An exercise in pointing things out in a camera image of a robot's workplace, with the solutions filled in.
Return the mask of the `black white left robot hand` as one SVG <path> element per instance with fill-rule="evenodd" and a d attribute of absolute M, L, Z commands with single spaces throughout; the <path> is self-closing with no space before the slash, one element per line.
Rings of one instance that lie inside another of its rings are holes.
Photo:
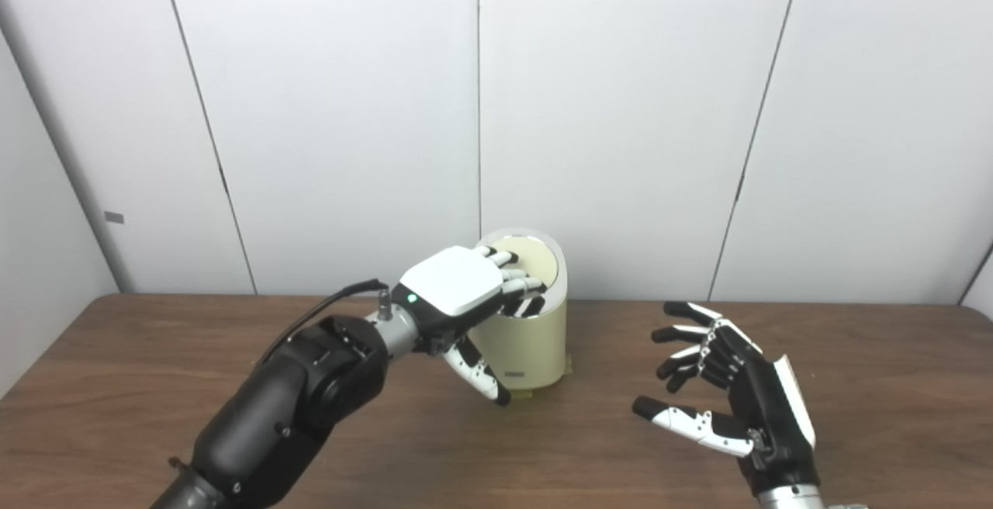
<path fill-rule="evenodd" d="M 490 402 L 509 404 L 510 391 L 469 339 L 469 332 L 548 289 L 541 279 L 511 268 L 518 259 L 514 252 L 490 246 L 454 246 L 409 268 L 389 293 L 388 306 L 395 318 L 387 321 L 381 313 L 375 321 L 388 361 L 411 352 L 444 359 Z"/>

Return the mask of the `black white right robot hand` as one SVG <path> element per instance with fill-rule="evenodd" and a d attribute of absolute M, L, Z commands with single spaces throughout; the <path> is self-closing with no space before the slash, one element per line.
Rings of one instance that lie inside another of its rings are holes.
<path fill-rule="evenodd" d="M 731 319 L 686 301 L 667 301 L 664 313 L 680 322 L 652 332 L 656 344 L 686 347 L 657 368 L 670 393 L 699 378 L 724 391 L 730 411 L 699 410 L 639 396 L 632 411 L 703 448 L 733 456 L 760 504 L 822 507 L 815 463 L 816 432 L 787 356 L 769 360 Z"/>

